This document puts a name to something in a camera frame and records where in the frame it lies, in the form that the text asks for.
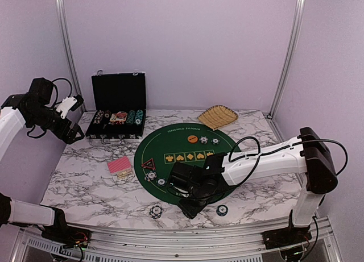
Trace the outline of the placed fifty chip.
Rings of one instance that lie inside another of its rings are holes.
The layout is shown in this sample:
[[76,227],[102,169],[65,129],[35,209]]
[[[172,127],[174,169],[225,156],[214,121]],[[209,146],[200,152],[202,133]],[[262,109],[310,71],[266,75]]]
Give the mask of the placed fifty chip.
[[165,178],[159,178],[157,180],[157,185],[160,187],[166,186],[166,184],[167,184],[167,180]]
[[212,143],[213,145],[218,145],[218,144],[220,143],[220,141],[219,141],[217,138],[213,138],[213,139],[211,140],[211,143]]

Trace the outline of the green fifty chip stack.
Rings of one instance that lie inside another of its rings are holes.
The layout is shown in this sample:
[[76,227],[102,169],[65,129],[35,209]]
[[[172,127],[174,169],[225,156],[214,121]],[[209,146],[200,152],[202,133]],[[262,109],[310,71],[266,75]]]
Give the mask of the green fifty chip stack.
[[228,213],[228,207],[226,205],[219,205],[216,208],[216,213],[220,217],[224,217]]

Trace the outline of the red-backed playing card deck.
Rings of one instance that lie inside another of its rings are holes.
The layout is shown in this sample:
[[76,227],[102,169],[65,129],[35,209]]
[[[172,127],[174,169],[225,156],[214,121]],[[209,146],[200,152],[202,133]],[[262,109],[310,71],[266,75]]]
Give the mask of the red-backed playing card deck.
[[116,176],[119,180],[130,177],[134,174],[130,160],[127,156],[123,156],[107,163],[107,167],[109,168],[110,174]]

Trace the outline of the blue ten chip stack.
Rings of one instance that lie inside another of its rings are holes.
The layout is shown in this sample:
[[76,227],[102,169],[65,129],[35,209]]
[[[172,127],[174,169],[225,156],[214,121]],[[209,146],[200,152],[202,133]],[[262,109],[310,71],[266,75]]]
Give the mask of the blue ten chip stack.
[[153,219],[158,219],[162,216],[162,213],[163,213],[163,208],[156,205],[156,206],[153,206],[151,209],[150,209],[150,216],[153,218]]

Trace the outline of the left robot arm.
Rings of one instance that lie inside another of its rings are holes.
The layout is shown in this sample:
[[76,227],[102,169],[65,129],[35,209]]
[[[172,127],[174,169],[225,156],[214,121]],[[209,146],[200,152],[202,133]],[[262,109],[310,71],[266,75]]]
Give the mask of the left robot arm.
[[[80,126],[72,123],[67,114],[75,111],[84,100],[81,95],[69,95],[61,102],[51,103],[57,94],[55,81],[45,78],[32,80],[29,91],[10,95],[1,106],[1,155],[7,151],[18,132],[27,127],[39,126],[43,132],[50,131],[65,144],[84,138]],[[52,235],[60,242],[67,242],[75,230],[68,226],[61,209],[22,202],[1,195],[1,224],[42,225],[42,235]]]

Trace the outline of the placed ten chips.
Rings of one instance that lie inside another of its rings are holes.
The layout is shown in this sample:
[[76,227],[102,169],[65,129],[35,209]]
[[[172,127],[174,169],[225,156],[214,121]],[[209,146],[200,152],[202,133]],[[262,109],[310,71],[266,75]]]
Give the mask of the placed ten chips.
[[147,182],[151,182],[155,180],[158,177],[157,173],[155,171],[150,171],[145,174],[144,180]]
[[206,144],[208,143],[208,138],[206,136],[201,136],[200,137],[200,143],[201,144]]

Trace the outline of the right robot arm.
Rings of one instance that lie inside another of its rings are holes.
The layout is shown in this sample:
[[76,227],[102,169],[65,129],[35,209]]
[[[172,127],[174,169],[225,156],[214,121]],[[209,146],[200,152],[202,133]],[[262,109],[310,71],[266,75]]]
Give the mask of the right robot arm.
[[311,218],[322,198],[338,185],[337,173],[326,144],[309,127],[300,129],[297,137],[257,151],[216,153],[207,156],[198,167],[174,163],[168,184],[172,194],[181,193],[177,203],[193,219],[206,205],[230,194],[248,180],[295,173],[304,175],[304,186],[292,209],[291,224],[282,231],[282,239],[295,243],[311,224]]

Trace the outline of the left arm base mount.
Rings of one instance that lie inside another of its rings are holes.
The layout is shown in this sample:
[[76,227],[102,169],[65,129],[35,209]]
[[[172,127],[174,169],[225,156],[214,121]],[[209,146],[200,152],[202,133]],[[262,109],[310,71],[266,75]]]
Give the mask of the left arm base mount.
[[60,228],[45,226],[42,237],[62,243],[66,247],[87,247],[91,231],[83,228],[68,227],[65,231]]

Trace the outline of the triangular all-in button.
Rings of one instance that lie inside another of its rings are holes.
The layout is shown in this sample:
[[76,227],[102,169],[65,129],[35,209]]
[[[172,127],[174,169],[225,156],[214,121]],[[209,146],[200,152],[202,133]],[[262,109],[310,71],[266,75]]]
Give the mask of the triangular all-in button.
[[155,170],[155,163],[153,158],[147,160],[146,162],[142,163],[141,165],[142,168],[147,168],[147,169],[151,169],[151,170]]

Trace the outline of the orange big blind button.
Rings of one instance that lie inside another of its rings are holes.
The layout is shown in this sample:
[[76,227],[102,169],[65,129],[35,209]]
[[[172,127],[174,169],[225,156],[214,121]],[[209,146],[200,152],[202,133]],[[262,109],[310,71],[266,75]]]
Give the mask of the orange big blind button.
[[187,137],[187,141],[189,143],[197,143],[199,141],[199,138],[196,135],[189,135]]

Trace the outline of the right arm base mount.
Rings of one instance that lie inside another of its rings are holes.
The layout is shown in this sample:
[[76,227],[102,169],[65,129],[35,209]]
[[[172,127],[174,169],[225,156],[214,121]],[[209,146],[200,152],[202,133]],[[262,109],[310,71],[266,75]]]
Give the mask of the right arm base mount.
[[266,249],[282,248],[312,239],[309,231],[289,230],[288,228],[265,231],[262,233],[262,237]]

